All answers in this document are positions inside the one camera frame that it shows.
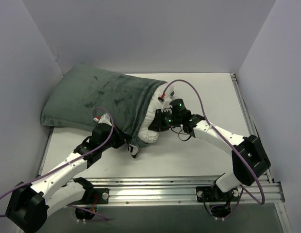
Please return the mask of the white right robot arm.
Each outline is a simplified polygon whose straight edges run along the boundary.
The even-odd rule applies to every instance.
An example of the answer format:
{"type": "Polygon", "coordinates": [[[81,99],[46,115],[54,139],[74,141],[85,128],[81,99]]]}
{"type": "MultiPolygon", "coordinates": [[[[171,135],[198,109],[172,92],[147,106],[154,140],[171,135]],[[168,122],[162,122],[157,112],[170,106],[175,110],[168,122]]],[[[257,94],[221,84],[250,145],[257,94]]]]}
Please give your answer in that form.
{"type": "Polygon", "coordinates": [[[218,177],[210,189],[214,199],[224,199],[240,185],[252,185],[270,168],[270,160],[257,136],[242,136],[215,126],[205,116],[192,114],[182,99],[168,101],[159,97],[158,102],[162,107],[155,110],[149,130],[163,132],[180,128],[190,138],[207,141],[231,156],[232,171],[218,177]]]}

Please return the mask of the zebra and grey plush pillowcase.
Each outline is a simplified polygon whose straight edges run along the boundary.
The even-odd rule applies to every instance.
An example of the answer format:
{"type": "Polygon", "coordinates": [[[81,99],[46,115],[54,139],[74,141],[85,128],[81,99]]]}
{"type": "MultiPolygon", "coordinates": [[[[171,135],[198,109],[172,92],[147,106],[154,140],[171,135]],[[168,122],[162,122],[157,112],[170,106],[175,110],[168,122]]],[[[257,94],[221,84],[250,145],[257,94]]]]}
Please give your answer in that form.
{"type": "Polygon", "coordinates": [[[91,131],[94,118],[108,112],[114,124],[131,136],[128,151],[136,157],[141,147],[158,139],[159,134],[148,127],[162,107],[158,97],[166,85],[162,80],[76,65],[51,92],[41,124],[91,131]]]}

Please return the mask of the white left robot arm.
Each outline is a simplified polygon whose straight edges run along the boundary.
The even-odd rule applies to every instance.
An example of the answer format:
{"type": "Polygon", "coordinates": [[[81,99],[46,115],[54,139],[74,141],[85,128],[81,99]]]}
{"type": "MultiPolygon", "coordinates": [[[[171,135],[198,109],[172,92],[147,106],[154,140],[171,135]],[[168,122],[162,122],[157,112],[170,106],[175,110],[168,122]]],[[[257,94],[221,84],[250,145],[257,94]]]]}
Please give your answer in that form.
{"type": "Polygon", "coordinates": [[[78,200],[89,203],[93,198],[93,186],[85,179],[74,179],[75,175],[90,168],[105,150],[117,149],[131,139],[112,123],[98,123],[92,134],[53,170],[14,187],[6,217],[25,233],[35,233],[58,209],[78,200]],[[73,185],[67,184],[70,179],[74,179],[73,185]]]}

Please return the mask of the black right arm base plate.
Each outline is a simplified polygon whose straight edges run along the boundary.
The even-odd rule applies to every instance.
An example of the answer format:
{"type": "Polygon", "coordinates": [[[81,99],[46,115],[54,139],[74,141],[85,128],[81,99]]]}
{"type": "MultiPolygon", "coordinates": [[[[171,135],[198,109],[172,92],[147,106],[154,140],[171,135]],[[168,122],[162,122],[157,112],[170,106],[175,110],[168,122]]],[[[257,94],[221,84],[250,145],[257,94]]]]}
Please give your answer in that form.
{"type": "Polygon", "coordinates": [[[197,186],[195,190],[198,202],[237,201],[239,197],[239,191],[236,187],[227,192],[222,192],[216,185],[197,186]]]}

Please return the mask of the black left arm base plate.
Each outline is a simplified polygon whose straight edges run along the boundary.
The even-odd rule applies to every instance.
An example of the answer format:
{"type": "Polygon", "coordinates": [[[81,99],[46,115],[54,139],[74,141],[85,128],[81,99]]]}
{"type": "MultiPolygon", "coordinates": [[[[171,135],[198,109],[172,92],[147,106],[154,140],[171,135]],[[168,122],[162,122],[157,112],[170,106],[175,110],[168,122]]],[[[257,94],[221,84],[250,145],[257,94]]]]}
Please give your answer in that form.
{"type": "Polygon", "coordinates": [[[81,198],[76,199],[70,204],[74,205],[96,205],[108,204],[109,202],[109,189],[108,188],[94,188],[88,189],[83,192],[81,198]]]}

